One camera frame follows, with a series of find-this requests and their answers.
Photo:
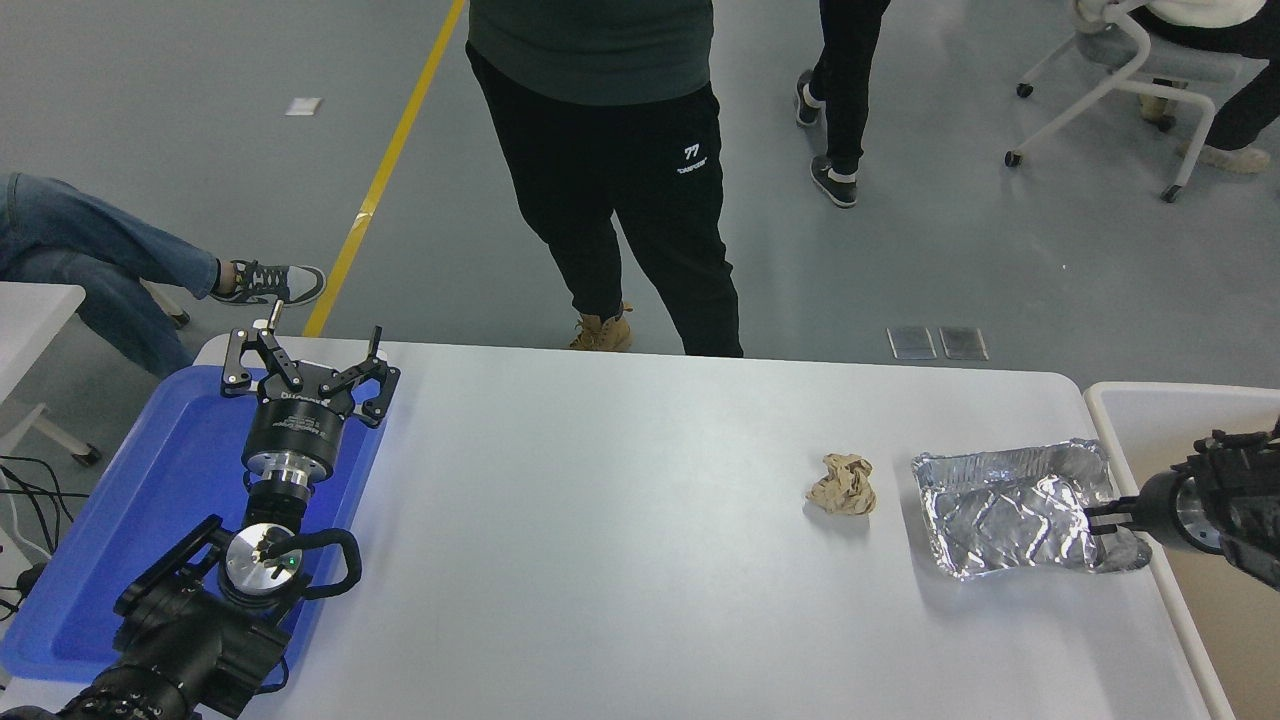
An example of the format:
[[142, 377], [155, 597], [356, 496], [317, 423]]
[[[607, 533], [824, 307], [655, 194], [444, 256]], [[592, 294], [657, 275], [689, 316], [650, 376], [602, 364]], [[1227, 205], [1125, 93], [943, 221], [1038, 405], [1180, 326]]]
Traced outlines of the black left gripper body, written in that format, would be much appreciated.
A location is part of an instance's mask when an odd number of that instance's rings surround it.
[[317, 388], [287, 389], [283, 380], [259, 380], [259, 405], [242, 451], [242, 464], [265, 473], [268, 461], [284, 455], [303, 459], [308, 473], [333, 473], [342, 432], [351, 415], [351, 391], [323, 397]]

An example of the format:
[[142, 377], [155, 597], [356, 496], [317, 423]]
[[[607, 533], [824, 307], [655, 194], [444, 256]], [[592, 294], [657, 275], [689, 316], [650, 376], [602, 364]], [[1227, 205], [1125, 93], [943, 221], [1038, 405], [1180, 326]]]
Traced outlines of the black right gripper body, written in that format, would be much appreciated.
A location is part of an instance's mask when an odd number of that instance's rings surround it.
[[1178, 496], [1185, 479], [1174, 470], [1152, 475], [1137, 496], [1133, 530], [1146, 533], [1165, 547], [1192, 547], [1178, 516]]

